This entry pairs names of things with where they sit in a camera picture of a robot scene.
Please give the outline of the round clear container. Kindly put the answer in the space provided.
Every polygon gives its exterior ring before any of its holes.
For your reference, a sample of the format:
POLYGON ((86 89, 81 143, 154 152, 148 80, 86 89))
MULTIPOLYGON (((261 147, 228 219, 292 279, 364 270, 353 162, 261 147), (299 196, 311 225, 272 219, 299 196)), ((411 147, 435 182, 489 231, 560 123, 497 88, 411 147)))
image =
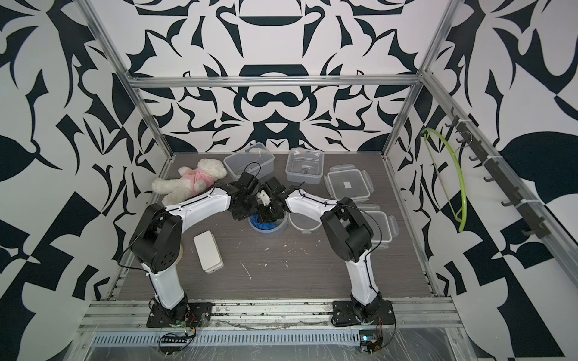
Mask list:
POLYGON ((248 222, 257 234, 262 236, 279 236, 284 232, 288 225, 288 213, 285 213, 282 219, 276 220, 273 223, 260 223, 257 219, 257 215, 251 216, 248 219, 248 222))

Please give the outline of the blue cleaning cloth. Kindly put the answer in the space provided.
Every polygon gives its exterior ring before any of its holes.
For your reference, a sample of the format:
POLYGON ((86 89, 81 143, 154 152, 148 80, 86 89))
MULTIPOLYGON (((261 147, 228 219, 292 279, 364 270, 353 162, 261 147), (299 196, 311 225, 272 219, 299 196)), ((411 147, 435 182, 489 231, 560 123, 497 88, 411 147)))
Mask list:
POLYGON ((251 219, 250 219, 250 223, 251 225, 256 228, 257 230, 260 231, 270 231, 270 230, 274 230, 276 228, 278 228, 281 225, 281 221, 277 220, 274 222, 268 222, 268 223, 262 223, 259 221, 258 216, 254 215, 251 219))

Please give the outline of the clear rectangular lunch box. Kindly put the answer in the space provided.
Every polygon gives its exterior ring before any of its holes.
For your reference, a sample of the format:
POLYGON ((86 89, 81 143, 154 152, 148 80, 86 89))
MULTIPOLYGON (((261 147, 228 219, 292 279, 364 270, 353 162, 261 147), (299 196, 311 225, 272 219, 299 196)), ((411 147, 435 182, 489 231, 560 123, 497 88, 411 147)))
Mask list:
POLYGON ((294 148, 289 151, 285 173, 292 183, 320 184, 324 176, 325 154, 318 150, 294 148))
POLYGON ((235 181, 239 180, 244 172, 262 179, 274 172, 275 156, 264 144, 256 143, 227 156, 224 165, 235 181))

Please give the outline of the round clear container lid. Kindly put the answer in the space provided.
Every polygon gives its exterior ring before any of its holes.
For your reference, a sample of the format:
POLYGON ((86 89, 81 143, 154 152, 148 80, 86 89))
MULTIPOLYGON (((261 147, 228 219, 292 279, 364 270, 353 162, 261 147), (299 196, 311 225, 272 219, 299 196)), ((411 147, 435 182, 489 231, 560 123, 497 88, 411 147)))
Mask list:
POLYGON ((308 218, 302 214, 290 213, 288 219, 291 225, 305 236, 313 234, 322 226, 319 220, 308 218))

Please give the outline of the clear lunch box lid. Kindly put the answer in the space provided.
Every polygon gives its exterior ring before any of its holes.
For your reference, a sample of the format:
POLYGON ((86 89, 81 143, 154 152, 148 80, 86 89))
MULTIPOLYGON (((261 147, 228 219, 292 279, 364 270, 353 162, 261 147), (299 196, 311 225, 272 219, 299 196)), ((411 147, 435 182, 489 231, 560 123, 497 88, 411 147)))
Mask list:
POLYGON ((325 175, 325 186, 332 199, 349 198, 355 203, 368 201, 374 192, 367 171, 361 171, 352 164, 331 167, 325 175))
POLYGON ((399 235, 399 226, 394 216, 389 216, 378 205, 359 205, 362 215, 373 230, 372 245, 388 248, 389 244, 399 235))

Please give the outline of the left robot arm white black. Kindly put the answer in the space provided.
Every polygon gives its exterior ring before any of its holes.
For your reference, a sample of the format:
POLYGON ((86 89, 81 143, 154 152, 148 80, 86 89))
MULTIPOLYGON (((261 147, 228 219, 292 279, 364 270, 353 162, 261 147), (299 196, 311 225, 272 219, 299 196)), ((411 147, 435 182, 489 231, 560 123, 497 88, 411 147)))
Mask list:
POLYGON ((188 298, 176 269, 182 234, 215 214, 229 211, 236 221, 257 213, 259 180, 246 171, 235 182, 212 188, 171 206, 149 205, 131 239, 129 249, 154 289, 155 305, 174 321, 188 313, 188 298))

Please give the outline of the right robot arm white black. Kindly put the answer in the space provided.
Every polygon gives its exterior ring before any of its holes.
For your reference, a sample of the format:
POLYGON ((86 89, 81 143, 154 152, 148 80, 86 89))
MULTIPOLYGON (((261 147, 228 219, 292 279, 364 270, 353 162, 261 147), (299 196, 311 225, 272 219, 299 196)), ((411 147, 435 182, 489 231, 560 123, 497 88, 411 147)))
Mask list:
POLYGON ((272 177, 260 187, 258 218, 269 221, 284 212, 301 214, 321 223, 334 253, 346 263, 352 302, 374 314, 382 301, 371 263, 373 229, 350 198, 323 199, 298 187, 286 187, 272 177))

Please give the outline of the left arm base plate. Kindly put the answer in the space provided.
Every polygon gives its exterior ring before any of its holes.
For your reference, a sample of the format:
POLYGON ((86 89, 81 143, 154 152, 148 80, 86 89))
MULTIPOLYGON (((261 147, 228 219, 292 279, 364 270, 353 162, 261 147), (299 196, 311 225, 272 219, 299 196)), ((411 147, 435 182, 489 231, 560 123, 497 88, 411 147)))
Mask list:
POLYGON ((152 299, 149 302, 149 316, 146 327, 150 329, 159 328, 195 328, 207 323, 212 317, 211 302, 190 302, 185 304, 180 302, 171 310, 152 299))

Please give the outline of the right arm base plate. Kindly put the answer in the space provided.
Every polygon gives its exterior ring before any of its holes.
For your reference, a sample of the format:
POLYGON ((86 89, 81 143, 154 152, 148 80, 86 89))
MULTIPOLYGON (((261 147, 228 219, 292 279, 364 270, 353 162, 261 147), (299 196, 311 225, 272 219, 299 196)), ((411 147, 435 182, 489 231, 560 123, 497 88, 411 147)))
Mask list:
POLYGON ((379 324, 390 326, 397 323, 392 303, 380 298, 365 306, 352 300, 334 301, 332 302, 332 307, 331 323, 335 327, 378 326, 379 324))

